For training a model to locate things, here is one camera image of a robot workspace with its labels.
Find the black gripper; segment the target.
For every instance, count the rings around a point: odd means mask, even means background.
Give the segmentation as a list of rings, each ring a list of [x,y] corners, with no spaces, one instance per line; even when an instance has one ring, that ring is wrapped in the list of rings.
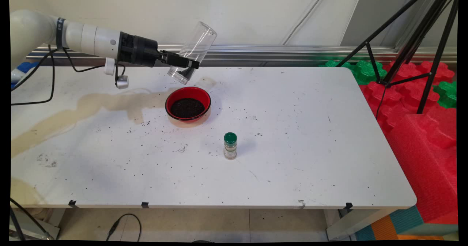
[[[130,35],[120,32],[119,35],[119,61],[154,67],[157,62],[179,68],[199,68],[199,61],[182,57],[177,53],[158,50],[158,43],[150,38]]]

